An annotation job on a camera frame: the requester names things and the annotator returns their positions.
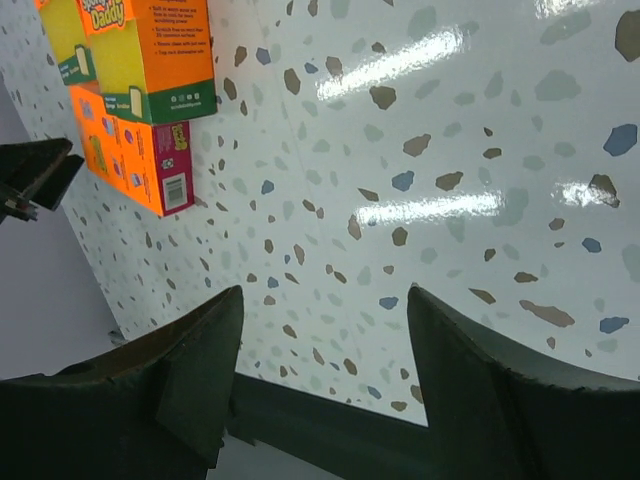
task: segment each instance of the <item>product box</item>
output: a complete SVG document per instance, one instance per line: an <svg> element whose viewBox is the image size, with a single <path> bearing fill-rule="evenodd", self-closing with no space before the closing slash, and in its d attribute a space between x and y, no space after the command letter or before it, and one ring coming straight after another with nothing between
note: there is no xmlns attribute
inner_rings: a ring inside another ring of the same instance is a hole
<svg viewBox="0 0 640 480"><path fill-rule="evenodd" d="M189 122L151 126L109 115L97 82L70 93L89 170L160 216L193 205Z"/></svg>
<svg viewBox="0 0 640 480"><path fill-rule="evenodd" d="M207 0L77 0L107 113L162 124L216 112Z"/></svg>
<svg viewBox="0 0 640 480"><path fill-rule="evenodd" d="M65 85L96 79L78 0L34 0Z"/></svg>

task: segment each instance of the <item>white barcode label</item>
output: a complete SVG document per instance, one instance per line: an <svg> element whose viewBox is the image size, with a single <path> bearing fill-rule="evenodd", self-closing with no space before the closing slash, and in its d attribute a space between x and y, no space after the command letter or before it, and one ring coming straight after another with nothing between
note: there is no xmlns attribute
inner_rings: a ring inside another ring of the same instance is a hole
<svg viewBox="0 0 640 480"><path fill-rule="evenodd" d="M187 179L184 173L162 180L164 208L173 210L187 203Z"/></svg>

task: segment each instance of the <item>orange box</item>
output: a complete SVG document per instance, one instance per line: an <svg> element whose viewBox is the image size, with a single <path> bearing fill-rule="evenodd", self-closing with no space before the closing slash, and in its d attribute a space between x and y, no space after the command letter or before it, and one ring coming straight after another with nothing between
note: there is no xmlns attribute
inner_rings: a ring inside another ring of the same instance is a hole
<svg viewBox="0 0 640 480"><path fill-rule="evenodd" d="M89 170L160 216L193 205L189 122L151 126L109 115L97 82L70 93Z"/></svg>
<svg viewBox="0 0 640 480"><path fill-rule="evenodd" d="M96 79L77 0L34 0L65 85Z"/></svg>
<svg viewBox="0 0 640 480"><path fill-rule="evenodd" d="M162 124L217 110L207 0L77 0L107 113Z"/></svg>

